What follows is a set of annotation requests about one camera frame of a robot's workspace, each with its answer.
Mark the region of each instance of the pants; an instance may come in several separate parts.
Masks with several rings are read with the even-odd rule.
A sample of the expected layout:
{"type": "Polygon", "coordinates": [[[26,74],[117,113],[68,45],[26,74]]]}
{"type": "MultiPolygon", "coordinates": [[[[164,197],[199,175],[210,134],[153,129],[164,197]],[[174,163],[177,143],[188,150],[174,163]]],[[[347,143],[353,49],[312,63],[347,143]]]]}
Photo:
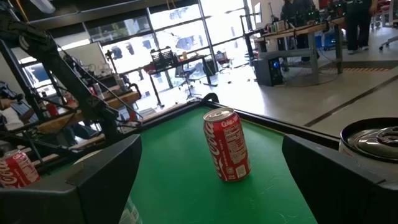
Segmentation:
{"type": "Polygon", "coordinates": [[[371,15],[368,10],[349,12],[346,15],[348,50],[357,50],[358,47],[368,46],[371,15]]]}

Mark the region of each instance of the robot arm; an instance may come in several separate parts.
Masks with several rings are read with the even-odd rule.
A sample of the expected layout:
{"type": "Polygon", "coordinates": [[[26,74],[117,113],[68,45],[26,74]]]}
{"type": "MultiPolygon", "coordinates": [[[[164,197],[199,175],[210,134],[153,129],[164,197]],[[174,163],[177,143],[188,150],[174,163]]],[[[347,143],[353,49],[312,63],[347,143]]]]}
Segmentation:
{"type": "Polygon", "coordinates": [[[0,39],[19,45],[22,50],[52,71],[78,100],[83,116],[90,120],[100,120],[100,123],[106,126],[103,127],[105,135],[113,136],[117,133],[115,120],[118,117],[118,111],[90,93],[85,84],[61,58],[58,45],[49,33],[11,17],[0,15],[0,39]]]}

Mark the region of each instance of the computer tower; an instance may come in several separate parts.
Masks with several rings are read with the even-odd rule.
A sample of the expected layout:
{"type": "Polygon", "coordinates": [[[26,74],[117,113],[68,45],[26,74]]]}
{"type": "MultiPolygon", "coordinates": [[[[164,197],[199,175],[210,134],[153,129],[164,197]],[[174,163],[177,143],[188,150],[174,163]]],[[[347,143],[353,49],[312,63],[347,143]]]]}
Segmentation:
{"type": "Polygon", "coordinates": [[[253,65],[259,85],[274,86],[283,84],[279,58],[270,60],[264,58],[255,59],[253,60],[253,65]]]}

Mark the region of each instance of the shoe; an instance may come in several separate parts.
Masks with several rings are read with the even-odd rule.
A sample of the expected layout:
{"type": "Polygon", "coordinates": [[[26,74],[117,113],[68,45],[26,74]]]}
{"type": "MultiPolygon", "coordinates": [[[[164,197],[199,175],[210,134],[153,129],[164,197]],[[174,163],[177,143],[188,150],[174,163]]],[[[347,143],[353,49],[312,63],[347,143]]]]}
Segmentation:
{"type": "Polygon", "coordinates": [[[349,55],[353,55],[357,52],[358,50],[348,50],[348,54],[349,55]]]}

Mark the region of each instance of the coca-cola logo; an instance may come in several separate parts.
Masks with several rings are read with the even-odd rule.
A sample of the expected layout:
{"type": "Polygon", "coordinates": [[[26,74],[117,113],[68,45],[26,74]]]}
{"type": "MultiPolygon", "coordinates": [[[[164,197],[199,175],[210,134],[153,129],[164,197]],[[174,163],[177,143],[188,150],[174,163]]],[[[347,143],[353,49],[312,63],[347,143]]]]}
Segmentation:
{"type": "Polygon", "coordinates": [[[17,178],[9,171],[10,168],[6,161],[0,161],[0,183],[5,188],[15,188],[13,184],[17,182],[17,178]]]}
{"type": "Polygon", "coordinates": [[[233,123],[234,123],[233,120],[227,120],[227,121],[221,122],[221,126],[222,126],[223,128],[225,128],[225,127],[227,127],[228,125],[231,125],[231,124],[233,124],[233,123]]]}
{"type": "Polygon", "coordinates": [[[217,158],[216,158],[216,156],[218,156],[220,154],[220,151],[218,150],[218,147],[217,147],[218,145],[217,145],[217,142],[215,140],[214,124],[213,123],[205,122],[205,135],[206,135],[206,138],[207,138],[207,143],[208,143],[209,148],[210,148],[211,158],[213,159],[213,163],[216,166],[217,175],[219,177],[225,176],[224,172],[222,170],[223,162],[222,162],[221,158],[218,159],[218,161],[217,161],[217,158]]]}

